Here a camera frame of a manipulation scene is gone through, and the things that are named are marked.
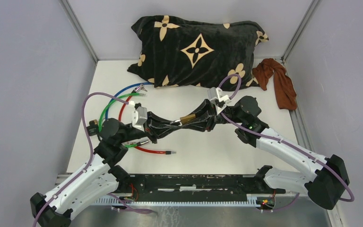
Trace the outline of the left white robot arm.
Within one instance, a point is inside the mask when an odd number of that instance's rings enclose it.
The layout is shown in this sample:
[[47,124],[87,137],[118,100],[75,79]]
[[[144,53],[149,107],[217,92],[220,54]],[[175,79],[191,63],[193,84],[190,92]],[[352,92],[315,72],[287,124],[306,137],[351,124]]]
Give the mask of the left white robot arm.
[[129,124],[115,118],[104,121],[97,147],[89,143],[89,159],[58,186],[31,197],[34,226],[68,227],[81,211],[100,197],[130,189],[130,174],[119,164],[128,152],[125,142],[148,138],[156,143],[182,127],[180,120],[166,120],[151,112],[135,111],[133,116],[135,119]]

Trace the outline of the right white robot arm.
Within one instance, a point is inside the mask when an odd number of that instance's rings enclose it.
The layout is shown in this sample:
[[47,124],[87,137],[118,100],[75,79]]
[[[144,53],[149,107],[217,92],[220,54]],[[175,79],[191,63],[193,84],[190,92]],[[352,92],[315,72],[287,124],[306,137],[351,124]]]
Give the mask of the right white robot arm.
[[260,193],[284,189],[308,195],[318,206],[332,210],[338,201],[353,202],[345,163],[337,155],[326,157],[301,147],[261,121],[261,109],[256,98],[242,97],[235,105],[224,105],[217,113],[216,100],[204,100],[190,116],[182,117],[181,126],[197,131],[210,131],[217,124],[236,126],[238,139],[254,148],[266,151],[283,160],[296,171],[284,171],[264,166],[258,171],[254,187]]

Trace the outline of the brass padlock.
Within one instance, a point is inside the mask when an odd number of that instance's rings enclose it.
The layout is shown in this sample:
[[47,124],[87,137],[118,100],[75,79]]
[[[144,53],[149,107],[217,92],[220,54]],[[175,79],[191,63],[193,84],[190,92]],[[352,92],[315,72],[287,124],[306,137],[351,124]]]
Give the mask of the brass padlock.
[[183,125],[183,124],[191,122],[195,118],[196,118],[195,114],[189,114],[189,115],[183,116],[177,120],[171,121],[170,124],[182,124]]

